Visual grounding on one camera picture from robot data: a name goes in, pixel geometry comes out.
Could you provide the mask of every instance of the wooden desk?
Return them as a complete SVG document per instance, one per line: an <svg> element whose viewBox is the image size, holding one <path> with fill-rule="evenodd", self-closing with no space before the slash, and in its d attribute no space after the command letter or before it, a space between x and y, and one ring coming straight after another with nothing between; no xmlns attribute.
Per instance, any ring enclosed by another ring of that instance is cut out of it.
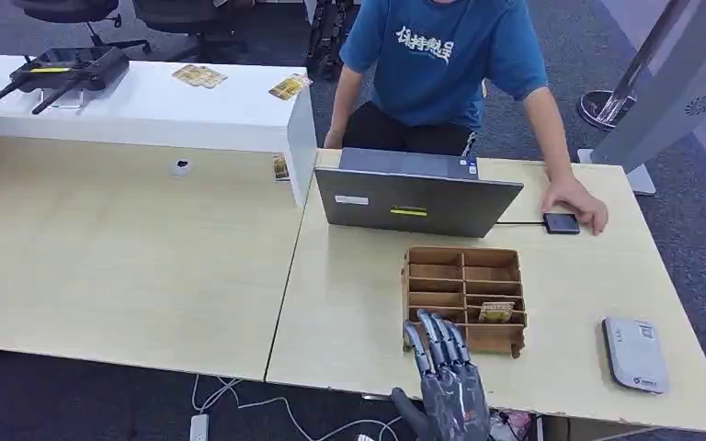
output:
<svg viewBox="0 0 706 441"><path fill-rule="evenodd" d="M319 153L318 164L338 162L339 152ZM540 163L480 160L478 166L481 178L525 185L502 221L540 219L547 184ZM401 386L418 397L413 355L402 351L404 251L419 244L514 248L529 327L519 359L473 357L492 406L706 432L706 359L625 174L600 165L575 165L575 174L609 204L609 227L599 237L499 226L484 240L468 240L329 226L313 181L267 381L382 395ZM655 324L668 393L624 390L610 381L599 328L605 316ZM606 435L633 430L604 425Z"/></svg>
<svg viewBox="0 0 706 441"><path fill-rule="evenodd" d="M270 153L0 138L0 349L261 380L301 215Z"/></svg>

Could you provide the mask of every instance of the office chair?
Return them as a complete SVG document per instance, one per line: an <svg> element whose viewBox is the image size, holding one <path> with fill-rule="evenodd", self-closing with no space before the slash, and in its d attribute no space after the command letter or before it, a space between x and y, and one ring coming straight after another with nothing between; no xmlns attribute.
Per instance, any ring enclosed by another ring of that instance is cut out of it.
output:
<svg viewBox="0 0 706 441"><path fill-rule="evenodd" d="M230 28L230 22L222 19L222 9L226 9L229 19L233 16L233 0L216 7L212 0L133 0L136 17L154 30L173 34L188 34L196 38L196 43L169 59L179 62L193 58L195 62L220 60L215 52L234 48L237 52L247 51L247 45L239 40L208 40L209 35L221 28Z"/></svg>
<svg viewBox="0 0 706 441"><path fill-rule="evenodd" d="M50 23L85 23L94 46L112 46L121 49L142 46L144 53L150 53L153 50L147 40L105 43L96 34L90 24L93 21L111 21L115 24L115 28L122 25L120 14L109 17L109 14L118 8L118 0L12 0L12 3L22 9L27 16L37 20Z"/></svg>

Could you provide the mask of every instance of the gray robotic hand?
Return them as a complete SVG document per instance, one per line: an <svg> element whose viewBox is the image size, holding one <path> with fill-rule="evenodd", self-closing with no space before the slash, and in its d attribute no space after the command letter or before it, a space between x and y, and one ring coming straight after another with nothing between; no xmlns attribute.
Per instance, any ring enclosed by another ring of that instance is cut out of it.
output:
<svg viewBox="0 0 706 441"><path fill-rule="evenodd" d="M426 413L400 388L391 391L394 405L420 441L487 440L491 422L483 384L461 333L437 314L418 310L418 319L427 334L431 362L414 325L405 322L404 331L416 353Z"/></svg>

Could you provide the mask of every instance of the wooden organizer box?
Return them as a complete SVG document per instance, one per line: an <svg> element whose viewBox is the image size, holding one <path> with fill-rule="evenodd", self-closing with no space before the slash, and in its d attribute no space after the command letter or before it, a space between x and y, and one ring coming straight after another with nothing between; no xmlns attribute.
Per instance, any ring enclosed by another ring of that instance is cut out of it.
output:
<svg viewBox="0 0 706 441"><path fill-rule="evenodd" d="M412 322L422 337L419 309L456 323L470 351L520 356L527 314L516 251L413 247L404 255L402 286L404 319ZM480 310L489 301L515 303L510 320L481 322ZM406 337L404 347L409 347Z"/></svg>

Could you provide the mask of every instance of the black phone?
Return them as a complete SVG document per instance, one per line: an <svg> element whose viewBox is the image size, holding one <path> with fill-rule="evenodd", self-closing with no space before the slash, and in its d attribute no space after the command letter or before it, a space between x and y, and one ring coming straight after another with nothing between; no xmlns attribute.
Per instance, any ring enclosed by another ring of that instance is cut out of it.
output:
<svg viewBox="0 0 706 441"><path fill-rule="evenodd" d="M577 218L574 214L545 213L542 215L549 234L580 234Z"/></svg>

